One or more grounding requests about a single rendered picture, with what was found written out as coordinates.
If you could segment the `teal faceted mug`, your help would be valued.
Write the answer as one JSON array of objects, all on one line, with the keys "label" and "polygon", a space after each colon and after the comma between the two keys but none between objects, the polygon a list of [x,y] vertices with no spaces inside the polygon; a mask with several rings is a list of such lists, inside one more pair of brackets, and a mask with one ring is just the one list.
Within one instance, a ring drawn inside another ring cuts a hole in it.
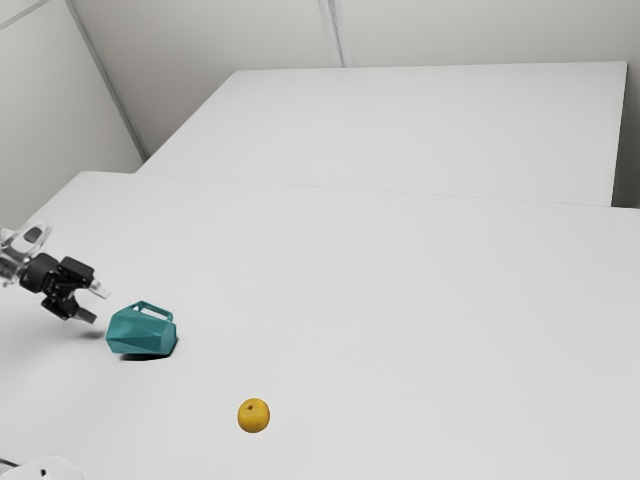
[{"label": "teal faceted mug", "polygon": [[145,301],[138,301],[116,313],[105,336],[113,353],[169,356],[177,344],[173,314]]}]

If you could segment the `yellow round fruit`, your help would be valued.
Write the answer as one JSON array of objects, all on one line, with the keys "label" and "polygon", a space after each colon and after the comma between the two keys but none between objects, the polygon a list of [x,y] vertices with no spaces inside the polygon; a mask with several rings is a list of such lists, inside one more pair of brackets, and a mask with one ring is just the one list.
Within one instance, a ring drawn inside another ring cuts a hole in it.
[{"label": "yellow round fruit", "polygon": [[244,400],[237,411],[237,423],[241,430],[255,434],[267,428],[270,423],[268,404],[260,398]]}]

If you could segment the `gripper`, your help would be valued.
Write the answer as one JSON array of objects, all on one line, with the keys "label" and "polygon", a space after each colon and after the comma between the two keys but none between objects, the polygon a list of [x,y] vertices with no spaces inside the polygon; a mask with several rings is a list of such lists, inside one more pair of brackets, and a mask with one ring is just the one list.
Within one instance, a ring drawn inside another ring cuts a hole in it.
[{"label": "gripper", "polygon": [[[69,291],[62,291],[59,283]],[[44,293],[49,300],[49,311],[62,320],[75,319],[93,324],[97,316],[82,308],[75,297],[75,290],[86,289],[102,299],[108,299],[111,291],[95,277],[95,270],[71,257],[58,261],[40,253],[31,259],[20,275],[20,286],[32,293]]]}]

